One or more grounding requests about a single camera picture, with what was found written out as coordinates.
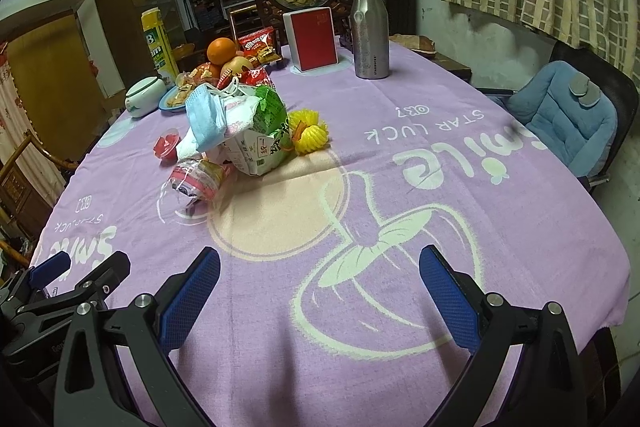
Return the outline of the clear plastic wrapper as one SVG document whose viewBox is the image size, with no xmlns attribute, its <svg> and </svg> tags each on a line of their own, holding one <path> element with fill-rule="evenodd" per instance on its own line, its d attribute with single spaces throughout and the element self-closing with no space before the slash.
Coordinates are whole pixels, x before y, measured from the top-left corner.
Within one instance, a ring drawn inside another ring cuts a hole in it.
<svg viewBox="0 0 640 427">
<path fill-rule="evenodd" d="M 158 190 L 155 208 L 163 225 L 196 227 L 207 221 L 224 184 L 233 173 L 228 162 L 222 165 L 207 159 L 163 160 L 160 169 L 166 180 Z"/>
</svg>

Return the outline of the blue face mask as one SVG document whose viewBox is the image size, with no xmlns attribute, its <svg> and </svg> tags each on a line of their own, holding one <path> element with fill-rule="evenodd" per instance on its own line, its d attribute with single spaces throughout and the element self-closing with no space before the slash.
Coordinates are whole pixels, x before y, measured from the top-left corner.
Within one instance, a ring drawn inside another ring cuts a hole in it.
<svg viewBox="0 0 640 427">
<path fill-rule="evenodd" d="M 206 152 L 224 142 L 226 108 L 210 84 L 202 83 L 191 92 L 186 99 L 186 116 L 199 152 Z"/>
</svg>

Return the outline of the green white wrapper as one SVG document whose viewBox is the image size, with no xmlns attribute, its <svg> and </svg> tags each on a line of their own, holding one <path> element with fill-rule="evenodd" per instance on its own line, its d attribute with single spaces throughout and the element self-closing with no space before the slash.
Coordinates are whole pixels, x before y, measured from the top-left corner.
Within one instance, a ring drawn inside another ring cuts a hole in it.
<svg viewBox="0 0 640 427">
<path fill-rule="evenodd" d="M 248 87 L 243 93 L 257 96 L 253 126 L 222 143 L 234 167 L 247 176 L 263 176 L 276 169 L 290 153 L 288 112 L 277 94 L 267 86 Z"/>
</svg>

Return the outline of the red jelly cup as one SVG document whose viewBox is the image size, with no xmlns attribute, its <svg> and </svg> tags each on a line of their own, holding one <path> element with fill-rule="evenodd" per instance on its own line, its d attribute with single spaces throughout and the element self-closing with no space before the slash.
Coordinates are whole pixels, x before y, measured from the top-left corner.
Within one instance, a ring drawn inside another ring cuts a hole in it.
<svg viewBox="0 0 640 427">
<path fill-rule="evenodd" d="M 164 164 L 173 164 L 178 160 L 177 145 L 180 142 L 179 131 L 175 128 L 165 131 L 153 146 L 154 156 Z"/>
</svg>

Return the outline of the purple printed tablecloth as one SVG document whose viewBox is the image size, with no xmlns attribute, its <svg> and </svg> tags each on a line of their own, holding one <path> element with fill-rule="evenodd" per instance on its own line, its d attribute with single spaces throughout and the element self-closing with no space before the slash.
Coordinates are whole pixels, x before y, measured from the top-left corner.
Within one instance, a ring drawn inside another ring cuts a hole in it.
<svg viewBox="0 0 640 427">
<path fill-rule="evenodd" d="M 219 426 L 425 424 L 469 356 L 420 279 L 427 245 L 512 305 L 559 303 L 578 347 L 622 323 L 628 256 L 577 179 L 467 83 L 400 46 L 390 57 L 378 81 L 347 63 L 275 72 L 329 146 L 229 176 L 196 208 L 153 154 L 186 117 L 119 118 L 40 236 L 35 262 L 72 260 L 51 293 L 123 251 L 131 271 L 110 306 L 125 306 L 214 247 L 220 281 L 171 358 Z"/>
</svg>

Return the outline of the blue fruit plate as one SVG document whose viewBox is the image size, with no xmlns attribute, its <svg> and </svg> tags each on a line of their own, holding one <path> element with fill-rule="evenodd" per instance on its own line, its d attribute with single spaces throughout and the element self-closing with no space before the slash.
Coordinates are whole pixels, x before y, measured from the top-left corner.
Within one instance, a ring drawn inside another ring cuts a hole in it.
<svg viewBox="0 0 640 427">
<path fill-rule="evenodd" d="M 185 110 L 186 100 L 192 91 L 193 87 L 190 84 L 185 84 L 182 87 L 173 87 L 160 99 L 158 108 L 162 112 L 180 112 L 180 110 Z"/>
</svg>

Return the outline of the white ceramic lidded jar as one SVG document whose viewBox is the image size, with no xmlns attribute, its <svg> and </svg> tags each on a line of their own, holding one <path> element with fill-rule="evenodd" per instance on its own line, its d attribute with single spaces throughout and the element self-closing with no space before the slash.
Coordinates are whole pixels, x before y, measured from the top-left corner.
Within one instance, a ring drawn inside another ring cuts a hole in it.
<svg viewBox="0 0 640 427">
<path fill-rule="evenodd" d="M 166 86 L 162 78 L 143 78 L 126 92 L 126 111 L 132 118 L 142 118 L 158 109 L 165 93 Z"/>
</svg>

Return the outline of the wrapped orange in net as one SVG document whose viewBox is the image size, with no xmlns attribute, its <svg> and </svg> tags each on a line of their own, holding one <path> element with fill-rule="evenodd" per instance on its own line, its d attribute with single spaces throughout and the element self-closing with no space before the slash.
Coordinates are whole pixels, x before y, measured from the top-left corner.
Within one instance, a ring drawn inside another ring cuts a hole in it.
<svg viewBox="0 0 640 427">
<path fill-rule="evenodd" d="M 196 66 L 192 72 L 190 72 L 190 79 L 195 86 L 203 82 L 208 82 L 212 86 L 216 86 L 220 77 L 221 69 L 219 66 L 212 63 L 203 63 Z"/>
</svg>

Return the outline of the yellow green carton box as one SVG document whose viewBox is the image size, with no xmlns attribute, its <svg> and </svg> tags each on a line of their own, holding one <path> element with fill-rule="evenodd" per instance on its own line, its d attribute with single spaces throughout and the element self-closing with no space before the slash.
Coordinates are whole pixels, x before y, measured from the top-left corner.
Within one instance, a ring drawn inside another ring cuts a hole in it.
<svg viewBox="0 0 640 427">
<path fill-rule="evenodd" d="M 168 35 L 159 8 L 152 8 L 141 14 L 142 29 L 152 57 L 154 68 L 166 84 L 174 83 L 178 68 L 172 55 Z"/>
</svg>

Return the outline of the red snack bag front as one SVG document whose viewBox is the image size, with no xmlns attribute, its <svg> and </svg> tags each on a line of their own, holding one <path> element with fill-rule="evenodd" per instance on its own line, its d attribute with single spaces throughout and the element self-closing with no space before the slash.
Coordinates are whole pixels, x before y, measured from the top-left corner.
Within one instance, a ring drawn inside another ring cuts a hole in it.
<svg viewBox="0 0 640 427">
<path fill-rule="evenodd" d="M 245 84 L 250 87 L 267 86 L 274 87 L 274 84 L 265 67 L 258 67 L 254 69 L 242 70 L 239 75 L 236 76 L 239 83 Z"/>
</svg>

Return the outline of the red snack bag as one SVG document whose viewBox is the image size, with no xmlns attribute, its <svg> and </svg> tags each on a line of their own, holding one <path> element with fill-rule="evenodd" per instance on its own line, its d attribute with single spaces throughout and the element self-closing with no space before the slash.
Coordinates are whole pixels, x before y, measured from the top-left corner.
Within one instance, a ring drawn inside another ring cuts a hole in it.
<svg viewBox="0 0 640 427">
<path fill-rule="evenodd" d="M 273 28 L 271 26 L 255 30 L 238 39 L 239 45 L 248 55 L 269 55 L 276 49 L 273 45 Z"/>
<path fill-rule="evenodd" d="M 254 69 L 242 70 L 239 75 L 236 76 L 239 83 L 245 84 L 250 87 L 267 86 L 274 87 L 274 84 L 265 67 L 258 67 Z"/>
</svg>

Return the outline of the orange fruit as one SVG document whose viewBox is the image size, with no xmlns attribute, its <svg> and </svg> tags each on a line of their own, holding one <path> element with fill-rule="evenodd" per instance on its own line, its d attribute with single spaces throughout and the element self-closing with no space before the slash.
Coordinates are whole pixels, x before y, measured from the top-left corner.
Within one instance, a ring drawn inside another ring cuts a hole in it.
<svg viewBox="0 0 640 427">
<path fill-rule="evenodd" d="M 236 57 L 236 52 L 238 52 L 238 47 L 233 40 L 219 37 L 209 43 L 206 55 L 209 63 L 222 66 L 231 61 L 233 57 Z"/>
</svg>

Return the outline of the red snack bag rear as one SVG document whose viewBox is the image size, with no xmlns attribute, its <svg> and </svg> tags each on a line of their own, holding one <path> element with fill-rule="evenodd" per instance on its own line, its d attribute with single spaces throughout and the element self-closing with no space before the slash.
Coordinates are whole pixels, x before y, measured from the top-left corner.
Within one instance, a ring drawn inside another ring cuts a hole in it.
<svg viewBox="0 0 640 427">
<path fill-rule="evenodd" d="M 255 30 L 238 39 L 239 45 L 248 55 L 269 55 L 276 49 L 273 45 L 273 28 L 271 26 Z"/>
</svg>

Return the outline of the blue cushioned office chair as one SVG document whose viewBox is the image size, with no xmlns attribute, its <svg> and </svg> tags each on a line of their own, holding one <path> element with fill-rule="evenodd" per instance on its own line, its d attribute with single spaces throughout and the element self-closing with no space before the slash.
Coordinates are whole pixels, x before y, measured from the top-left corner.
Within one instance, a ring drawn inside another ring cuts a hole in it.
<svg viewBox="0 0 640 427">
<path fill-rule="evenodd" d="M 520 90 L 480 92 L 516 119 L 515 129 L 532 132 L 588 191 L 608 182 L 639 108 L 630 78 L 585 46 L 562 42 Z"/>
</svg>

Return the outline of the brown wooden cabinet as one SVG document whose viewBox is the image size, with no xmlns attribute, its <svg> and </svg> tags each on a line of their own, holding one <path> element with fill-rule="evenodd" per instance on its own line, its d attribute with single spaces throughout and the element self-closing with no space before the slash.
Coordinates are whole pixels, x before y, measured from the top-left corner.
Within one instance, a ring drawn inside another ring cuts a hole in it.
<svg viewBox="0 0 640 427">
<path fill-rule="evenodd" d="M 99 18 L 122 83 L 129 88 L 155 74 L 143 33 L 142 13 L 160 9 L 169 47 L 186 42 L 177 0 L 94 0 Z"/>
</svg>

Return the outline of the red white tissue box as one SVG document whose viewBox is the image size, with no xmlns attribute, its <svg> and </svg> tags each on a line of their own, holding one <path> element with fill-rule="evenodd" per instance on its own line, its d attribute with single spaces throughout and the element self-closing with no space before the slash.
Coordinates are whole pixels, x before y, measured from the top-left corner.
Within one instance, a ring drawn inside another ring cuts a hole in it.
<svg viewBox="0 0 640 427">
<path fill-rule="evenodd" d="M 283 15 L 294 66 L 301 72 L 338 63 L 332 11 L 327 6 Z"/>
</svg>

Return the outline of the wooden side table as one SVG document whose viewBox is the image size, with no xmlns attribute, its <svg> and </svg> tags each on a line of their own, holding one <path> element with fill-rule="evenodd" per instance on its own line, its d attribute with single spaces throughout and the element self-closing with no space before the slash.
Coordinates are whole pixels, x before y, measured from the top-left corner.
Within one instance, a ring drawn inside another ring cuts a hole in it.
<svg viewBox="0 0 640 427">
<path fill-rule="evenodd" d="M 427 36 L 395 34 L 390 36 L 390 41 L 398 43 L 427 60 L 430 60 L 466 83 L 470 83 L 472 80 L 472 69 L 470 69 L 469 66 L 465 66 L 453 58 L 438 52 L 434 41 Z"/>
</svg>

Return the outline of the stainless steel bottle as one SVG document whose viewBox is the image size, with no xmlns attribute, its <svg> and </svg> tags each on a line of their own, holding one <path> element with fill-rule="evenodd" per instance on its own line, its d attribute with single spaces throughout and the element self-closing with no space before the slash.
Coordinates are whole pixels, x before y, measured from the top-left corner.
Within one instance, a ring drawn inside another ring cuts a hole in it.
<svg viewBox="0 0 640 427">
<path fill-rule="evenodd" d="M 384 1 L 354 0 L 350 26 L 356 76 L 378 80 L 390 75 L 390 34 Z"/>
</svg>

